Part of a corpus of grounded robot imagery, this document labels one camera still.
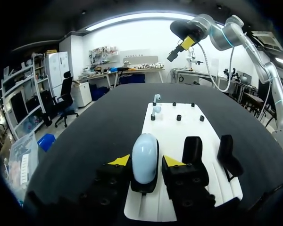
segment white wall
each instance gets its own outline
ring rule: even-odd
[[[78,79],[84,67],[83,38],[81,36],[71,36],[71,56],[73,77]]]
[[[187,52],[179,53],[177,59],[169,62],[166,58],[179,41],[179,38],[170,30],[172,20],[142,20],[110,26],[83,36],[83,59],[84,65],[89,65],[88,51],[101,46],[118,46],[119,51],[134,49],[150,49],[152,55],[158,56],[158,60],[165,65],[163,72],[164,81],[170,82],[169,71],[172,68],[183,68],[187,66]],[[231,49],[218,51],[209,40],[209,37],[201,41],[208,57],[211,60],[219,59],[219,75],[223,74],[225,68],[229,68]],[[198,45],[194,47],[197,60],[204,62],[204,56]],[[205,64],[193,67],[207,73]],[[242,46],[236,47],[233,55],[232,68],[251,75],[252,85],[258,87],[258,75],[255,67]],[[147,76],[146,82],[159,82],[158,76]]]
[[[68,52],[69,70],[74,80],[83,71],[83,38],[80,36],[71,35],[64,39],[59,44],[60,52]]]
[[[73,68],[72,68],[72,54],[71,54],[71,38],[72,36],[69,36],[68,38],[64,39],[59,43],[59,52],[67,52],[68,53],[68,65],[69,70],[71,74],[73,75]]]

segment black table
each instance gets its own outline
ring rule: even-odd
[[[283,183],[283,151],[246,109],[217,89],[184,84],[128,84],[111,90],[82,113],[59,136],[40,162],[28,191],[44,203],[59,196],[77,201],[103,163],[132,152],[141,134],[147,104],[155,94],[160,102],[196,103],[219,137],[231,134],[233,154],[244,168],[239,177],[242,208],[249,208],[263,194]],[[24,208],[33,211],[26,200]],[[121,207],[117,225],[129,220]]]

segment yellow label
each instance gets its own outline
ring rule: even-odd
[[[109,165],[125,166],[127,164],[128,160],[129,160],[129,157],[130,157],[130,155],[128,154],[128,155],[126,155],[126,156],[124,156],[122,158],[117,158],[114,161],[109,162],[108,164]]]
[[[184,166],[184,165],[186,165],[186,164],[182,163],[181,161],[177,161],[177,160],[172,159],[172,158],[170,158],[170,157],[168,157],[166,155],[164,155],[164,158],[166,160],[166,163],[167,163],[168,167],[175,166],[175,165],[177,165],[177,166]]]
[[[190,38],[190,36],[187,36],[184,41],[181,43],[181,46],[185,49],[188,50],[189,47],[191,47],[194,44],[194,40]]]

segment office chair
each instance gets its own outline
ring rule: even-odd
[[[259,81],[258,97],[261,98],[263,101],[266,100],[268,89],[269,89],[269,83],[263,84],[263,83],[261,83]],[[275,109],[275,102],[274,102],[271,90],[269,92],[266,104],[270,106],[271,111],[268,111],[268,109],[266,108],[266,109],[264,109],[264,113],[266,111],[268,111],[268,113],[270,113],[272,115],[272,117],[267,122],[265,127],[267,127],[269,125],[269,123],[272,121],[272,119],[275,119],[276,122],[277,122],[277,114],[276,114],[276,109]]]
[[[71,85],[72,85],[72,77],[71,77],[70,71],[64,73],[64,78],[65,79],[63,80],[63,83],[62,83],[61,96],[57,98],[57,100],[61,98],[63,99],[63,101],[57,103],[55,100],[55,97],[53,98],[57,112],[62,112],[61,116],[55,123],[56,128],[58,127],[57,123],[61,121],[62,119],[64,119],[64,127],[65,128],[67,127],[66,119],[68,115],[76,115],[77,117],[79,116],[79,114],[75,113],[74,110],[67,111],[67,108],[70,107],[73,103],[73,100],[70,94]]]

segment white cable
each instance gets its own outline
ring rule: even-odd
[[[207,66],[207,70],[208,70],[208,75],[210,76],[210,78],[211,78],[211,80],[212,80],[212,83],[216,86],[216,88],[217,88],[219,91],[221,91],[221,92],[227,92],[228,89],[230,88],[230,84],[231,84],[231,75],[229,76],[226,89],[225,89],[225,90],[220,89],[220,88],[217,86],[217,84],[215,83],[215,81],[214,81],[214,79],[213,79],[211,73],[209,72],[207,55],[206,55],[206,53],[205,53],[203,47],[200,45],[200,43],[198,43],[198,45],[200,46],[200,48],[201,48],[201,50],[202,50],[202,52],[203,52],[204,60],[205,60],[205,62],[206,62],[206,66]],[[231,69],[232,69],[232,58],[233,58],[234,49],[235,49],[235,48],[232,49],[232,53],[231,53],[229,73],[231,73]]]
[[[266,71],[266,73],[267,73],[267,75],[268,75],[268,77],[269,77],[269,88],[268,88],[266,100],[265,100],[265,102],[264,102],[264,104],[263,104],[263,107],[262,107],[262,110],[261,110],[261,112],[260,112],[260,114],[259,114],[258,119],[260,118],[260,116],[262,115],[262,113],[263,113],[263,111],[264,111],[264,108],[265,108],[265,106],[266,106],[267,99],[268,99],[268,96],[269,96],[271,84],[272,84],[272,83],[271,83],[271,76],[270,76],[270,74],[269,74],[269,71]]]

